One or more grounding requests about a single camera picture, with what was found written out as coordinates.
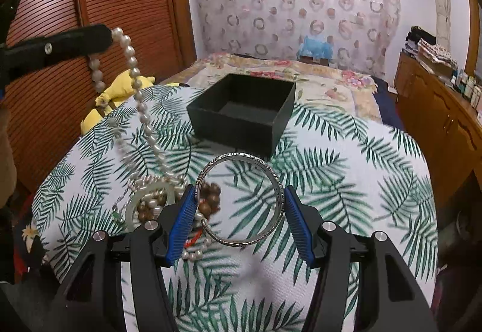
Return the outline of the floral bedspread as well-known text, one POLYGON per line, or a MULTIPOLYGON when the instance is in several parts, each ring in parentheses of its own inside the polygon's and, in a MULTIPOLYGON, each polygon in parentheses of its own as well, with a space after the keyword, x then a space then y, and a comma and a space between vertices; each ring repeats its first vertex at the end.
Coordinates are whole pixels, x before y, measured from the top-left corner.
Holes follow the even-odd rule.
POLYGON ((214 53, 166 79, 163 84, 187 84, 206 89, 229 74, 290 81, 296 85, 295 101, 316 107, 331 107, 360 118, 381 122, 372 76, 296 60, 244 58, 214 53))

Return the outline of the blue plush toy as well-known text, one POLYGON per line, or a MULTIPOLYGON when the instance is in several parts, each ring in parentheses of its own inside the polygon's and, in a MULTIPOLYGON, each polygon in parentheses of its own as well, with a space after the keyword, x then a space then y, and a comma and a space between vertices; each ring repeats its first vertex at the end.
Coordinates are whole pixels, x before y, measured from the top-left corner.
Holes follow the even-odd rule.
POLYGON ((327 43, 327 41, 317 40, 305 36, 298 48, 296 57, 311 57, 312 59, 332 60, 333 59, 333 46, 327 43))

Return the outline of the pale green jade bangle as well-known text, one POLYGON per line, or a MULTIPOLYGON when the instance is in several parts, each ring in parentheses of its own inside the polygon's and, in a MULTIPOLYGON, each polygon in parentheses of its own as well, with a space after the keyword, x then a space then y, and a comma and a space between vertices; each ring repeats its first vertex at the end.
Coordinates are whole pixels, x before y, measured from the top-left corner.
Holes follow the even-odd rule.
POLYGON ((162 210, 176 202, 174 187, 162 180, 157 180, 135 191, 125 210, 124 227, 132 232, 141 224, 157 219, 162 210))

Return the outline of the pink circle patterned curtain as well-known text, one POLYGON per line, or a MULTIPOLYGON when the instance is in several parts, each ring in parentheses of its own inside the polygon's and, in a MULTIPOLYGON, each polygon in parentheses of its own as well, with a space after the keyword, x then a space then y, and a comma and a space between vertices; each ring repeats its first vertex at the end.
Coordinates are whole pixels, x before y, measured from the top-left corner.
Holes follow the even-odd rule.
POLYGON ((382 78, 400 0, 196 0, 203 47, 293 59, 319 47, 334 67, 382 78))

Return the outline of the wooden slatted wardrobe door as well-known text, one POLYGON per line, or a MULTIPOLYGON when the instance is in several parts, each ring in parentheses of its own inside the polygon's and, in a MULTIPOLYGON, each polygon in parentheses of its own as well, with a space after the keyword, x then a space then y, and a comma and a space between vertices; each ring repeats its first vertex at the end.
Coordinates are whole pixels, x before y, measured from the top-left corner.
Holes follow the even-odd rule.
POLYGON ((195 59, 188 0, 1 0, 1 199, 36 191, 72 148, 86 105, 129 64, 159 80, 195 59))

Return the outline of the wooden sideboard cabinet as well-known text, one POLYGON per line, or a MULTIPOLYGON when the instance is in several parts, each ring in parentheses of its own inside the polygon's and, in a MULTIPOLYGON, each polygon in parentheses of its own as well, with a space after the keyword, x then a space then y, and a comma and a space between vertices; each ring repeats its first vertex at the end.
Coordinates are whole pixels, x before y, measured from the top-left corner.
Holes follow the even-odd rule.
POLYGON ((426 158, 436 208, 447 210, 470 174, 481 180, 476 111, 406 53, 399 56, 394 85, 399 117, 426 158))

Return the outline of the silver engraved bangle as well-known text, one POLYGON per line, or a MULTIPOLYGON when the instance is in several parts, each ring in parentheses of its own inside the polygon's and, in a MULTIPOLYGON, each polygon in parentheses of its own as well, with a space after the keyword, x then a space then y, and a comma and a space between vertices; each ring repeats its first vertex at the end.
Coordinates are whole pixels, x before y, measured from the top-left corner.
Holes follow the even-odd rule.
POLYGON ((228 152, 209 161, 194 184, 194 225, 231 248, 260 246, 285 229, 279 176, 265 161, 228 152))

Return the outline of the stack of folded clothes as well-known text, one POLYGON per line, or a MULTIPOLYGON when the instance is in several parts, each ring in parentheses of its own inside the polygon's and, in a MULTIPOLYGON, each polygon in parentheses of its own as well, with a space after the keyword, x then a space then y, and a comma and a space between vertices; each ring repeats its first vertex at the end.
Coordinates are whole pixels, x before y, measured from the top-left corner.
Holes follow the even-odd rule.
POLYGON ((458 64, 450 51, 437 44, 432 34, 418 26, 410 28, 405 38, 404 53, 437 76, 450 79, 458 74, 458 64))

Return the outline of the cosmetic bottles on cabinet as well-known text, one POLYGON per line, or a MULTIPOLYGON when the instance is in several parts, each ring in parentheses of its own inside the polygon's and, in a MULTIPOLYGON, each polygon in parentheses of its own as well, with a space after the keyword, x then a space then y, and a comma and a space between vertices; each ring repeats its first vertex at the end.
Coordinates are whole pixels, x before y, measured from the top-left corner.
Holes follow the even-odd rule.
POLYGON ((453 71, 450 83, 462 109, 481 124, 481 86, 476 78, 464 71, 453 71))

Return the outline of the yellow plush toy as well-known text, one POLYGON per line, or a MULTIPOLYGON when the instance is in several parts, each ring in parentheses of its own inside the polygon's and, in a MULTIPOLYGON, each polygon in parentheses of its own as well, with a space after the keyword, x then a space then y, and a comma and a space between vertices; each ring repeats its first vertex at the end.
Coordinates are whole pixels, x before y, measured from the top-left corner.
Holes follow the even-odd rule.
POLYGON ((129 70, 119 74, 114 82, 95 99, 94 108, 81 121, 81 134, 85 135, 112 110, 121 106, 128 98, 134 95, 132 79, 129 70))

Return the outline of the black square storage box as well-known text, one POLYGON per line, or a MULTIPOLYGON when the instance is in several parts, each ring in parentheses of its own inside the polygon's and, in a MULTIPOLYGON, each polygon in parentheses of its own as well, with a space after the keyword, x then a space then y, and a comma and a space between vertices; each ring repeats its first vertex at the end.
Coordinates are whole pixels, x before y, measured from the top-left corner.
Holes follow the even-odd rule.
POLYGON ((295 92, 290 81, 229 74, 187 112, 196 137, 268 160, 293 113, 295 92))

